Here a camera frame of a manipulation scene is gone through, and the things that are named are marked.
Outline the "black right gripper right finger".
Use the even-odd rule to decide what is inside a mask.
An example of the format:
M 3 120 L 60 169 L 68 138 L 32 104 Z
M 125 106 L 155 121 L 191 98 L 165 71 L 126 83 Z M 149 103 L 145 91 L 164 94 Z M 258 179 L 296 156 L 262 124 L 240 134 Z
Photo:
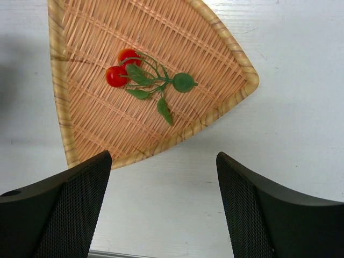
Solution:
M 343 257 L 343 203 L 284 187 L 221 152 L 218 182 L 235 257 Z

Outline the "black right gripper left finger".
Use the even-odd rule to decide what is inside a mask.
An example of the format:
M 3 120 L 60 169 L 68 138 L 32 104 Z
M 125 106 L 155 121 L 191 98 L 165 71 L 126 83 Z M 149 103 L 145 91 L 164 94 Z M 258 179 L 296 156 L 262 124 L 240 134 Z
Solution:
M 87 257 L 108 184 L 108 151 L 1 195 L 1 257 Z

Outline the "red cherry pair with leaves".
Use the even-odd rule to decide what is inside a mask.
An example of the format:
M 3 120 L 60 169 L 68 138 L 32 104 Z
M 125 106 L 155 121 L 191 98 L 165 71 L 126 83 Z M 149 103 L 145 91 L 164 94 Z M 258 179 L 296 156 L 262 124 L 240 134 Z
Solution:
M 108 85 L 124 88 L 139 100 L 149 99 L 158 92 L 160 99 L 157 101 L 157 111 L 172 126 L 174 122 L 164 93 L 166 87 L 171 84 L 177 92 L 184 94 L 198 86 L 194 78 L 188 73 L 177 73 L 170 77 L 164 65 L 150 55 L 131 48 L 122 49 L 117 60 L 118 64 L 105 72 Z

